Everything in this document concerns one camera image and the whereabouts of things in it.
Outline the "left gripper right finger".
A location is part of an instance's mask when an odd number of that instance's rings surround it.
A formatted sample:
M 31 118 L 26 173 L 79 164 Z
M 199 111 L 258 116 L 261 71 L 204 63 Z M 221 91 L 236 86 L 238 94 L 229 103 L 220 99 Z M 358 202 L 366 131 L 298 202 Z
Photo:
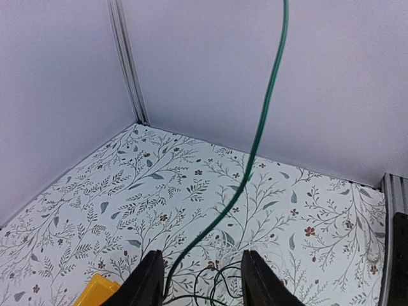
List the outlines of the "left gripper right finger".
M 256 251 L 244 251 L 241 280 L 244 305 L 304 306 Z

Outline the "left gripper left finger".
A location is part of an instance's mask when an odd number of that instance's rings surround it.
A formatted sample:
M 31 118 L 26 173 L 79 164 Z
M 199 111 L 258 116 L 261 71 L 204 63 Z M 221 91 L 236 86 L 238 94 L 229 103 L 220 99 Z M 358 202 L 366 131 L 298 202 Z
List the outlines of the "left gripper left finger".
M 164 290 L 164 261 L 162 252 L 149 251 L 106 301 L 106 306 L 162 306 Z

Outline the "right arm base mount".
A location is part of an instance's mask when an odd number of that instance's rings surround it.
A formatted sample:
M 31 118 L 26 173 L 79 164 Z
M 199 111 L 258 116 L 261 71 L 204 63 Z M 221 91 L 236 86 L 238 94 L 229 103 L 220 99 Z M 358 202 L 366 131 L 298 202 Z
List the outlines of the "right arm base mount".
M 407 305 L 407 214 L 401 212 L 397 212 L 393 218 L 390 304 Z

